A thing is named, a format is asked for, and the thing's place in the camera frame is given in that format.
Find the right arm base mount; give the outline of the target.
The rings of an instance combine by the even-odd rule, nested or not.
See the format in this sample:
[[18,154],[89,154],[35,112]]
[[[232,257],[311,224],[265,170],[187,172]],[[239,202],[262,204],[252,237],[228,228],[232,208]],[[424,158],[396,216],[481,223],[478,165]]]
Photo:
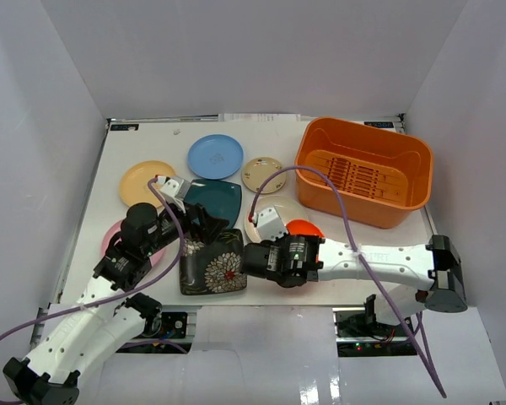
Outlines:
[[377,321],[374,299],[373,294],[362,305],[332,310],[338,357],[416,356],[417,351],[401,325]]

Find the cream round plate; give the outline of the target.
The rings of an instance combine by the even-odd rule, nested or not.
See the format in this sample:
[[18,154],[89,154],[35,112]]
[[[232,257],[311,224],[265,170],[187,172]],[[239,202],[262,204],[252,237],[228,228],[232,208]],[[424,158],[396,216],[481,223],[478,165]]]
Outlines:
[[[287,224],[295,219],[308,220],[309,215],[306,213],[304,207],[297,201],[290,197],[272,195],[267,197],[260,197],[256,203],[256,211],[260,212],[264,208],[274,207],[284,224]],[[258,243],[261,237],[257,229],[252,223],[248,221],[250,207],[245,210],[244,216],[244,231],[245,235],[251,242]]]

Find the blue round plate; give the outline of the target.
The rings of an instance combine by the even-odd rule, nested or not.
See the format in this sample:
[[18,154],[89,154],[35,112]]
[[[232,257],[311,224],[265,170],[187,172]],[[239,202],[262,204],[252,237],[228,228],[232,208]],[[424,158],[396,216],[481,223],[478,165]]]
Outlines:
[[234,138],[211,134],[196,140],[187,154],[191,171],[202,178],[222,180],[236,173],[243,164],[244,150]]

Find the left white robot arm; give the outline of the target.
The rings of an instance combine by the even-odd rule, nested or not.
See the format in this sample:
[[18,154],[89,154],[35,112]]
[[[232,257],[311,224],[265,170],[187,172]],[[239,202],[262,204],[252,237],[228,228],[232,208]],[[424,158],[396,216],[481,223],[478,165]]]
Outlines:
[[228,224],[200,204],[171,203],[162,212],[146,202],[131,206],[76,308],[23,359],[3,367],[13,394],[24,404],[75,403],[90,367],[130,339],[159,331],[162,305],[138,286],[152,268],[152,256],[186,235],[211,243]]

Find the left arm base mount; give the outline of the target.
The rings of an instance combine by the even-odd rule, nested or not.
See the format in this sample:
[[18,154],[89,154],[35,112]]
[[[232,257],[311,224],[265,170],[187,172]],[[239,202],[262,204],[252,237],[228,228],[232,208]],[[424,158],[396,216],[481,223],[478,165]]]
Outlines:
[[187,354],[191,349],[187,337],[188,314],[163,312],[151,332],[139,335],[117,350],[121,354]]

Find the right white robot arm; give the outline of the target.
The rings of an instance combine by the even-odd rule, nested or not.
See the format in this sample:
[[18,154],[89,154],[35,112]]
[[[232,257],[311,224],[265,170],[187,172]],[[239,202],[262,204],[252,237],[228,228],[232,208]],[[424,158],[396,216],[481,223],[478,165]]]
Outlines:
[[283,288],[345,279],[371,280],[378,288],[394,284],[363,303],[363,324],[376,337],[424,310],[461,313],[468,308],[460,255],[445,235],[433,235],[424,245],[360,246],[356,251],[319,236],[285,235],[246,245],[241,269]]

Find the teal square plate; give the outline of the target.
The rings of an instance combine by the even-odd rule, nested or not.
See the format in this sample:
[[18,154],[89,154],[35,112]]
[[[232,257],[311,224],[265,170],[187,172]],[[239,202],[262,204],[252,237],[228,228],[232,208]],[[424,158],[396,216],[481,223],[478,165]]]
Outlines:
[[195,179],[184,201],[201,204],[211,216],[228,220],[227,229],[232,229],[240,214],[242,189],[233,182]]

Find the small orange plate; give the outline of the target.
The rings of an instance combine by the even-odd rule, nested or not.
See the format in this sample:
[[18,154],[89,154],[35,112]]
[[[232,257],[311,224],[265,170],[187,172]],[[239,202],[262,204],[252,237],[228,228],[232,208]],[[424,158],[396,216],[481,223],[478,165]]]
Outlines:
[[313,223],[305,219],[294,219],[286,224],[290,235],[307,235],[324,238],[322,231]]

